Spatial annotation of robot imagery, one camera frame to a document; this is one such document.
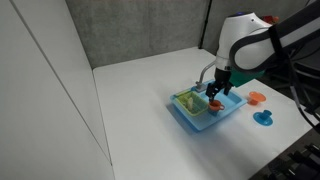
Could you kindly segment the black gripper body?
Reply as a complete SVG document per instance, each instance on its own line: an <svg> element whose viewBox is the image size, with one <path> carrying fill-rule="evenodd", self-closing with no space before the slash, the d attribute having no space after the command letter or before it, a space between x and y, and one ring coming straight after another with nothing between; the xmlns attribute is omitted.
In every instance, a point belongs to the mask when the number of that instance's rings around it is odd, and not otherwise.
<svg viewBox="0 0 320 180"><path fill-rule="evenodd" d="M208 84L206 89L206 95L210 97L210 93L214 93L216 96L225 87L232 86L232 84L229 82L230 77L230 71L216 69L214 74L215 81L213 83Z"/></svg>

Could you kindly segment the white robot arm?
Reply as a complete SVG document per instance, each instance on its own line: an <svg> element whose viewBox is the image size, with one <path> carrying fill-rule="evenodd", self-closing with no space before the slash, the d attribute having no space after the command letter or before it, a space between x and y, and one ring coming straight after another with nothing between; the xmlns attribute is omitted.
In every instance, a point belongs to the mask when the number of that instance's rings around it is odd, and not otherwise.
<svg viewBox="0 0 320 180"><path fill-rule="evenodd" d="M254 74L272 68L287 60L290 51L318 38L319 32L319 0L277 24L263 21L254 12L228 16L214 61L215 81L207 86L206 96L213 101L221 90L228 94L235 86L233 70Z"/></svg>

